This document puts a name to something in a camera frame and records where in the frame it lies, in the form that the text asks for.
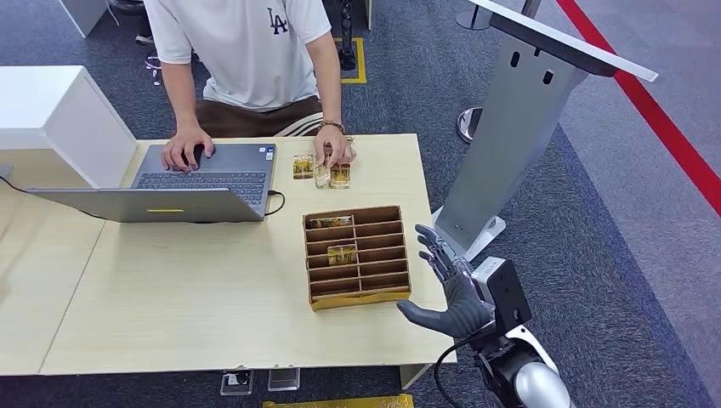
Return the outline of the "person's left hand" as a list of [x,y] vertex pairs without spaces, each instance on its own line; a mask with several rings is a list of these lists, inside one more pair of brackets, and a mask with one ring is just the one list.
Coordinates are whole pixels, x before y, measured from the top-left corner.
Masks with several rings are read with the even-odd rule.
[[351,163],[356,153],[349,139],[333,125],[323,125],[314,137],[315,162],[332,167]]

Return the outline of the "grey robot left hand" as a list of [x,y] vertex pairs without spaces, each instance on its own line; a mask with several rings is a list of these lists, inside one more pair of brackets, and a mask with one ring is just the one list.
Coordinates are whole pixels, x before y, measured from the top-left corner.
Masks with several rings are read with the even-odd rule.
[[396,303],[397,309],[411,323],[462,339],[494,321],[494,307],[482,300],[471,279],[471,263],[457,255],[434,229],[417,224],[417,240],[427,250],[418,253],[426,260],[443,286],[446,310],[424,309],[404,299]]

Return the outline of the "person's right hand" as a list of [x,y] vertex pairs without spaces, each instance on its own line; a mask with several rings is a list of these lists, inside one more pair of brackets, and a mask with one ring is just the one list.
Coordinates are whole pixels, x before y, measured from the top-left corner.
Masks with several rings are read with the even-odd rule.
[[211,137],[197,124],[180,125],[176,134],[165,144],[161,152],[161,164],[165,170],[190,172],[199,168],[196,147],[211,157],[214,144]]

